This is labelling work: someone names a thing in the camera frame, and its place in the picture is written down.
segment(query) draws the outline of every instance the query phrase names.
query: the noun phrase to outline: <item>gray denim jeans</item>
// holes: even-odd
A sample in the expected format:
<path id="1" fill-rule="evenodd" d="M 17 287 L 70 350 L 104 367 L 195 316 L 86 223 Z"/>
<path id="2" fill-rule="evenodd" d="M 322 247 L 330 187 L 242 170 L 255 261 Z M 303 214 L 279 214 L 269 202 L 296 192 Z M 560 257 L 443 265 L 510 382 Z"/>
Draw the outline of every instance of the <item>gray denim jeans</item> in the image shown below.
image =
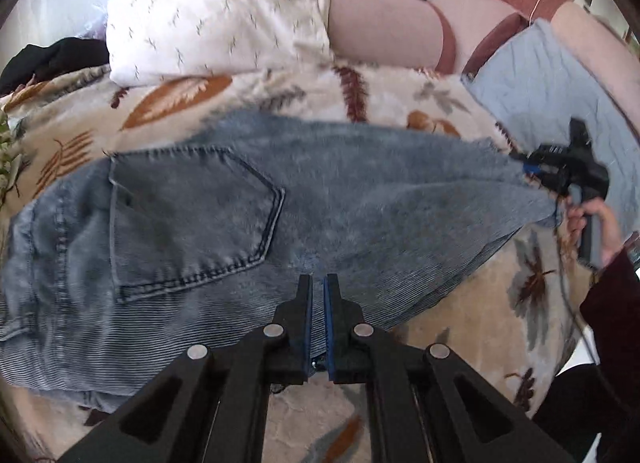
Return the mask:
<path id="1" fill-rule="evenodd" d="M 8 382 L 112 411 L 188 346 L 229 345 L 314 276 L 389 328 L 435 305 L 553 201 L 487 143 L 239 111 L 113 154 L 15 217 L 0 284 Z"/>

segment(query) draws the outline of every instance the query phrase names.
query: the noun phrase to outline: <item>floral blanket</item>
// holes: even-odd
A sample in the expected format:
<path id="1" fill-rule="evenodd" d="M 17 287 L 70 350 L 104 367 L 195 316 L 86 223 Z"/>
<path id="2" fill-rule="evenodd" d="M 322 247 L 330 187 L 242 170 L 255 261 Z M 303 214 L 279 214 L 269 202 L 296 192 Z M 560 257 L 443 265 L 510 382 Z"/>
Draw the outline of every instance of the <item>floral blanket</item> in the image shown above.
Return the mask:
<path id="1" fill-rule="evenodd" d="M 514 146 L 460 78 L 427 71 L 344 63 L 130 89 L 113 84 L 108 72 L 105 66 L 68 74 L 0 100 L 15 137 L 4 151 L 7 173 L 14 173 L 0 208 L 0 237 L 10 218 L 60 176 L 113 151 L 187 138 L 212 112 L 236 107 L 488 138 L 503 152 Z M 578 265 L 563 228 L 559 236 L 566 286 L 577 307 L 590 272 Z M 395 332 L 416 347 L 447 343 L 533 414 L 576 341 L 562 301 L 553 231 L 525 226 L 437 306 Z M 102 419 L 96 411 L 0 383 L 2 413 L 34 457 L 60 456 Z M 263 461 L 370 461 L 368 436 L 364 387 L 335 386 L 319 373 L 271 397 Z"/>

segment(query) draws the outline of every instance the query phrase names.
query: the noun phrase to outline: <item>silver screw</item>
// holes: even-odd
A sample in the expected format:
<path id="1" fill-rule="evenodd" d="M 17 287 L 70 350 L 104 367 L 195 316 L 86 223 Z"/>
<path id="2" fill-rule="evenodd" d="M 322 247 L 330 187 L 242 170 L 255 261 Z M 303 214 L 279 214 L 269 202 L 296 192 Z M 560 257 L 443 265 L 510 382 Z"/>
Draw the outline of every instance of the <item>silver screw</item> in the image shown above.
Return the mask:
<path id="1" fill-rule="evenodd" d="M 357 324 L 353 328 L 353 332 L 358 337 L 370 337 L 373 334 L 373 327 L 370 326 L 370 324 L 366 324 L 363 322 L 362 324 Z"/>
<path id="2" fill-rule="evenodd" d="M 269 338 L 275 338 L 284 333 L 284 328 L 280 324 L 267 324 L 262 332 Z"/>
<path id="3" fill-rule="evenodd" d="M 433 358 L 441 360 L 447 358 L 451 353 L 450 349 L 444 344 L 434 344 L 429 348 L 429 352 Z"/>
<path id="4" fill-rule="evenodd" d="M 202 344 L 196 344 L 187 349 L 187 356 L 191 360 L 200 360 L 201 358 L 206 357 L 208 352 L 209 350 L 207 350 L 206 346 L 203 346 Z"/>

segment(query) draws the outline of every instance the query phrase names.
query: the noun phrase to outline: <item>person's arm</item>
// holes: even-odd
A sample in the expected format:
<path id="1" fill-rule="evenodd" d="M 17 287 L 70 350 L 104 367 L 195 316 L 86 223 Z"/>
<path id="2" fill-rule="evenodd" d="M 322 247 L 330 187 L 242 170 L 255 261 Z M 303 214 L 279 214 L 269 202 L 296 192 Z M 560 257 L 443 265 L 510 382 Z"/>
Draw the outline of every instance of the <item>person's arm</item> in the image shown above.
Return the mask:
<path id="1" fill-rule="evenodd" d="M 623 250 L 622 234 L 612 210 L 602 200 L 571 208 L 569 230 L 574 239 L 584 228 L 584 214 L 602 222 L 602 256 L 606 269 L 580 306 L 593 329 L 600 367 L 618 397 L 640 405 L 640 281 Z"/>

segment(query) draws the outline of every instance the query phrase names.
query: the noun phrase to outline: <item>black cable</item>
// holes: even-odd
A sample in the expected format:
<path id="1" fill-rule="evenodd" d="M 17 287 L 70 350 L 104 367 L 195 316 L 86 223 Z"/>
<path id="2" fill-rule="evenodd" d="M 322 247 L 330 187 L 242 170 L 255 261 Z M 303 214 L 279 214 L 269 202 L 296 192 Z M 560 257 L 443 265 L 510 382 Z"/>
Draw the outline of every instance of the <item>black cable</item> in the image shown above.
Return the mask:
<path id="1" fill-rule="evenodd" d="M 587 348 L 587 352 L 589 353 L 589 358 L 591 359 L 591 362 L 595 366 L 596 374 L 598 376 L 598 379 L 602 383 L 603 388 L 605 389 L 607 394 L 611 397 L 611 399 L 613 399 L 613 401 L 617 404 L 617 406 L 620 407 L 620 409 L 622 409 L 628 416 L 632 412 L 631 407 L 626 405 L 620 399 L 620 396 L 618 396 L 618 393 L 616 393 L 615 389 L 613 388 L 613 386 L 611 385 L 607 377 L 602 372 L 602 369 L 600 368 L 600 364 L 598 363 L 596 356 L 593 353 L 593 349 L 591 348 L 589 339 L 586 337 L 583 329 L 580 327 L 580 321 L 578 320 L 577 314 L 574 311 L 574 308 L 571 305 L 571 301 L 569 300 L 569 297 L 566 293 L 566 288 L 564 285 L 564 262 L 562 261 L 562 244 L 560 240 L 560 230 L 559 230 L 559 222 L 558 222 L 559 205 L 560 205 L 560 192 L 558 192 L 558 195 L 556 196 L 556 210 L 554 211 L 554 232 L 556 236 L 556 247 L 558 249 L 558 265 L 559 265 L 558 271 L 560 275 L 560 293 L 562 294 L 562 301 L 564 302 L 564 306 L 569 312 L 569 315 L 571 316 L 573 326 L 577 328 L 577 330 L 580 332 L 580 338 L 582 338 L 582 340 L 584 341 L 584 344 Z"/>

